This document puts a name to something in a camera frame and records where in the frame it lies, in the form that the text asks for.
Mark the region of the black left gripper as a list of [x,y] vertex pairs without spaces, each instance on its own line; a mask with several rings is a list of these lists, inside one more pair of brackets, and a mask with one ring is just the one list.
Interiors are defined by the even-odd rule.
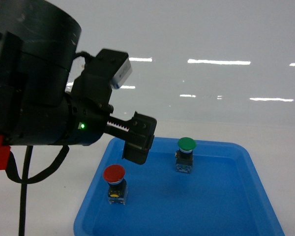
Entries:
[[62,145],[88,146],[104,133],[124,140],[122,158],[145,164],[152,147],[157,120],[135,112],[130,120],[109,117],[112,88],[104,77],[82,72],[66,95],[69,106],[67,128]]

